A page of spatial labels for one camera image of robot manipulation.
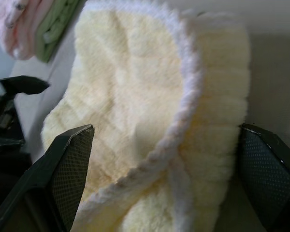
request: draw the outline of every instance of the cream fleece fabric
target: cream fleece fabric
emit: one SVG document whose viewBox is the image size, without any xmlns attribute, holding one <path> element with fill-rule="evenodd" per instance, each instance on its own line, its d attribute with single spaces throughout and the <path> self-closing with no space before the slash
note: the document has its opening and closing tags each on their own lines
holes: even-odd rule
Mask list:
<svg viewBox="0 0 290 232">
<path fill-rule="evenodd" d="M 75 34 L 68 89 L 43 128 L 46 148 L 70 128 L 96 129 L 72 231 L 213 231 L 247 111 L 243 26 L 88 1 Z"/>
</svg>

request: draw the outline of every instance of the green fabric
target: green fabric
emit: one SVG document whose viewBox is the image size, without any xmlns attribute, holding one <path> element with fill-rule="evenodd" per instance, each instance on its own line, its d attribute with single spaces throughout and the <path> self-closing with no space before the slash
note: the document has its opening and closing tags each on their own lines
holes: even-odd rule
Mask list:
<svg viewBox="0 0 290 232">
<path fill-rule="evenodd" d="M 71 19 L 79 0 L 54 0 L 35 33 L 35 56 L 48 62 Z"/>
</svg>

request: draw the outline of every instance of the pink towel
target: pink towel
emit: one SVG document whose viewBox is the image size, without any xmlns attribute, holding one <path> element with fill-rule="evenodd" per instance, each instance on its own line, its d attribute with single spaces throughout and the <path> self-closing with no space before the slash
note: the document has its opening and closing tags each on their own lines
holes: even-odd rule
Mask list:
<svg viewBox="0 0 290 232">
<path fill-rule="evenodd" d="M 15 59 L 34 55 L 35 32 L 53 1 L 0 0 L 0 44 L 5 52 Z"/>
</svg>

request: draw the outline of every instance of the white trim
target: white trim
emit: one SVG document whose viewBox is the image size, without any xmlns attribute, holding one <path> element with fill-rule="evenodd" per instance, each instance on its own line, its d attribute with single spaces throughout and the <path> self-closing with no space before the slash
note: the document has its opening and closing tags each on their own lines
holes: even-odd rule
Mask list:
<svg viewBox="0 0 290 232">
<path fill-rule="evenodd" d="M 183 77 L 183 95 L 173 122 L 166 131 L 164 137 L 157 143 L 147 158 L 137 168 L 129 170 L 125 177 L 121 177 L 114 184 L 102 188 L 99 192 L 90 196 L 89 200 L 80 204 L 71 231 L 83 231 L 81 228 L 90 223 L 95 214 L 105 206 L 114 203 L 124 194 L 140 194 L 160 177 L 160 172 L 169 167 L 169 161 L 173 158 L 179 160 L 178 165 L 170 165 L 169 181 L 172 188 L 174 204 L 174 229 L 175 231 L 190 231 L 195 212 L 192 210 L 192 194 L 190 179 L 185 172 L 184 164 L 178 155 L 178 146 L 184 139 L 184 135 L 198 105 L 201 95 L 203 73 L 200 68 L 199 54 L 195 51 L 193 35 L 188 34 L 187 23 L 177 11 L 171 11 L 169 7 L 158 5 L 148 1 L 95 1 L 89 0 L 85 4 L 83 12 L 115 10 L 143 15 L 149 15 L 159 19 L 172 34 L 178 46 L 178 54 L 181 58 L 181 73 Z"/>
</svg>

